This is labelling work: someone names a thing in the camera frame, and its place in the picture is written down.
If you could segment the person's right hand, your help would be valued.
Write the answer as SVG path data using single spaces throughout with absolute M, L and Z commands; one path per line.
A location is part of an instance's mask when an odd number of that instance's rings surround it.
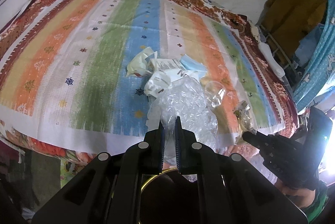
M 307 188 L 291 189 L 279 179 L 274 186 L 285 196 L 293 197 L 293 203 L 301 209 L 309 207 L 316 197 L 315 190 L 312 191 Z

